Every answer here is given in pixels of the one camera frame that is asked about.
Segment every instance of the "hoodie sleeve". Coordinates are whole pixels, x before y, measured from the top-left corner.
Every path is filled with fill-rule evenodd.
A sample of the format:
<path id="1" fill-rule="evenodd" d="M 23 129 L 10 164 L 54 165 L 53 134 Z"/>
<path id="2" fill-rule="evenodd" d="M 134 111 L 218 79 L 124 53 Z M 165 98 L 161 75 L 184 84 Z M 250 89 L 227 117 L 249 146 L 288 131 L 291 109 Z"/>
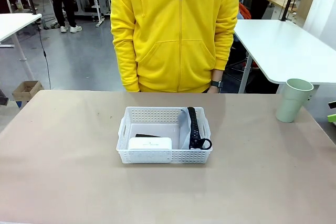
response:
<path id="1" fill-rule="evenodd" d="M 138 92 L 137 63 L 133 44 L 135 16 L 131 0 L 112 0 L 111 27 L 121 82 L 129 92 Z"/>
<path id="2" fill-rule="evenodd" d="M 215 30 L 215 69 L 225 69 L 233 43 L 238 10 L 239 0 L 222 0 L 220 4 Z"/>

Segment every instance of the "hoodie pocket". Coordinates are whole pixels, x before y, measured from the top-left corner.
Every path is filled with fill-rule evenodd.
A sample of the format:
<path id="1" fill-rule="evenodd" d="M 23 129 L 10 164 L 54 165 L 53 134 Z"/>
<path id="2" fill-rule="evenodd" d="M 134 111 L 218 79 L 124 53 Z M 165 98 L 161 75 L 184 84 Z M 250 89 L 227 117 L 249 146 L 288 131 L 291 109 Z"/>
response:
<path id="1" fill-rule="evenodd" d="M 183 40 L 179 90 L 193 90 L 210 83 L 215 62 L 215 56 L 201 40 Z"/>
<path id="2" fill-rule="evenodd" d="M 178 41 L 156 42 L 138 62 L 139 82 L 150 89 L 176 91 L 179 75 Z"/>

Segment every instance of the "basket handle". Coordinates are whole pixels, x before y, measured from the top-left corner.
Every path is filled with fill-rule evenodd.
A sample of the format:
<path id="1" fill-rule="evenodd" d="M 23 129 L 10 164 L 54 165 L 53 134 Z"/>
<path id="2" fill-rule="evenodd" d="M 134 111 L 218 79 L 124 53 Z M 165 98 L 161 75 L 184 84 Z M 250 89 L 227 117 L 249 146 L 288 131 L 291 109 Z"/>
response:
<path id="1" fill-rule="evenodd" d="M 124 125 L 124 121 L 125 121 L 125 117 L 121 119 L 119 130 L 118 130 L 118 137 L 120 137 L 122 130 L 126 127 L 126 125 Z"/>
<path id="2" fill-rule="evenodd" d="M 204 121 L 206 122 L 205 124 L 203 124 L 205 134 L 208 138 L 210 138 L 211 132 L 210 132 L 210 128 L 209 128 L 209 121 L 206 117 L 204 117 Z"/>

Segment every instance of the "zipper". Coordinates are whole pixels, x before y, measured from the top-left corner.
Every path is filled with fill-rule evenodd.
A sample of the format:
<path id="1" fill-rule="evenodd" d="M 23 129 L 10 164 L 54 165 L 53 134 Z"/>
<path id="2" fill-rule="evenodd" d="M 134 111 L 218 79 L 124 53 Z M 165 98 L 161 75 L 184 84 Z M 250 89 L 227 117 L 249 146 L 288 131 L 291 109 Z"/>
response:
<path id="1" fill-rule="evenodd" d="M 176 91 L 178 92 L 178 90 L 180 89 L 180 83 L 181 83 L 181 57 L 182 57 L 182 0 L 179 0 L 179 4 L 180 4 L 180 7 L 179 7 L 179 12 L 180 12 L 180 37 L 179 37 L 179 53 L 178 53 L 178 75 L 179 75 L 179 78 L 177 80 L 177 89 Z"/>

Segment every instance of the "black watch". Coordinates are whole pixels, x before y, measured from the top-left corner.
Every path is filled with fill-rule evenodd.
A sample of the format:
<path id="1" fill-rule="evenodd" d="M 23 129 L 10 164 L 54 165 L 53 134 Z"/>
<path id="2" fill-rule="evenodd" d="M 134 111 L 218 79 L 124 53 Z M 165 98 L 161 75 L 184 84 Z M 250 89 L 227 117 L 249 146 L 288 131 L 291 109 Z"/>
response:
<path id="1" fill-rule="evenodd" d="M 215 86 L 217 88 L 222 88 L 223 87 L 223 82 L 222 81 L 211 81 L 210 85 Z"/>

